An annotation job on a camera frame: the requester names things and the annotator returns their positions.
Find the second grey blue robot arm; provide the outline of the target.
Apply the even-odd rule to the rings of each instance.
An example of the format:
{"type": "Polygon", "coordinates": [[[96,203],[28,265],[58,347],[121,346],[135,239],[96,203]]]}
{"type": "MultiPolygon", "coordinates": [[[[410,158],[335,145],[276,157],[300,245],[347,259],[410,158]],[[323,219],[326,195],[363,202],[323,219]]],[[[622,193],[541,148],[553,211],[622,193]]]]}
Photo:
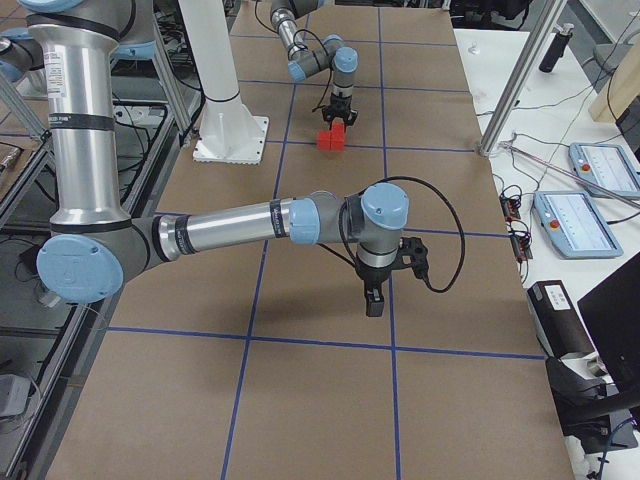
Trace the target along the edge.
{"type": "MultiPolygon", "coordinates": [[[[42,284],[65,301],[99,302],[130,280],[183,256],[262,240],[285,238],[319,245],[342,257],[363,282],[366,315],[380,317],[382,285],[405,263],[411,242],[402,238],[409,198],[382,179],[345,199],[320,191],[205,214],[149,214],[123,206],[116,152],[111,60],[119,47],[154,46],[153,1],[18,1],[28,11],[29,34],[42,49],[54,149],[58,208],[50,238],[36,257],[42,284]]],[[[333,73],[325,122],[351,126],[351,100],[359,56],[338,35],[309,50],[297,20],[324,1],[271,1],[269,26],[286,49],[289,75],[301,82],[333,73]]],[[[178,1],[201,85],[203,118],[195,159],[258,164],[268,117],[254,116],[241,99],[228,24],[221,1],[178,1]]]]}

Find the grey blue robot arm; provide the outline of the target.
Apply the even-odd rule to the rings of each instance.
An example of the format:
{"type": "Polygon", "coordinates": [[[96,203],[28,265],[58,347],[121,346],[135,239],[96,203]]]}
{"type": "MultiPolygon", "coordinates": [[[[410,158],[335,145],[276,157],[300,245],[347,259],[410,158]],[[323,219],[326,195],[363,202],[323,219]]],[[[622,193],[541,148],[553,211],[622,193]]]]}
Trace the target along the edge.
{"type": "Polygon", "coordinates": [[[332,72],[329,103],[318,105],[325,122],[340,119],[352,126],[358,112],[352,108],[355,76],[359,67],[358,52],[338,35],[320,39],[308,29],[299,28],[297,20],[324,5],[324,1],[272,1],[270,22],[287,54],[289,75],[302,82],[324,70],[332,72]]]}

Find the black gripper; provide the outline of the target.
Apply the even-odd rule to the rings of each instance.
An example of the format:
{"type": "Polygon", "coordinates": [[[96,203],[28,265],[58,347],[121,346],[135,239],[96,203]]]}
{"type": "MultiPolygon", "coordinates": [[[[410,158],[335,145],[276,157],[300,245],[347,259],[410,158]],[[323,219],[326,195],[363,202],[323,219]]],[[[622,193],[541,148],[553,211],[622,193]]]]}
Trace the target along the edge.
{"type": "Polygon", "coordinates": [[[329,105],[321,109],[323,121],[331,125],[333,120],[339,118],[345,120],[346,127],[353,126],[357,120],[358,111],[351,108],[351,100],[351,96],[332,94],[329,105]]]}

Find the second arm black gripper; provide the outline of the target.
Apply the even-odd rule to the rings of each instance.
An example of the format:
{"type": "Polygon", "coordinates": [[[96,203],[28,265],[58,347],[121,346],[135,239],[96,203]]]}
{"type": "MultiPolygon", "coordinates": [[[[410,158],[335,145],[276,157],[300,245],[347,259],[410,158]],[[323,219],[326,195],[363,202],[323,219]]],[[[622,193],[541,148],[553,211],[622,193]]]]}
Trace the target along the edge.
{"type": "Polygon", "coordinates": [[[360,259],[357,259],[355,262],[355,270],[358,277],[364,283],[366,316],[382,317],[385,308],[382,285],[391,275],[391,266],[372,267],[360,259]]]}

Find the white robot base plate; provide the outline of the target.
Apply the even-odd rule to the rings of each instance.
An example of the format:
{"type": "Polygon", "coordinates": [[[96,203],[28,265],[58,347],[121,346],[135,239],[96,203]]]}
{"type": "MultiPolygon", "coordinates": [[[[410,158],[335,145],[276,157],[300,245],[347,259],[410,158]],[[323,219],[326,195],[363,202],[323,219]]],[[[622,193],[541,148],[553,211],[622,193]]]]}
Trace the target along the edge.
{"type": "Polygon", "coordinates": [[[196,162],[256,165],[262,160],[269,118],[252,116],[234,123],[219,114],[215,120],[203,119],[193,152],[196,162]]]}

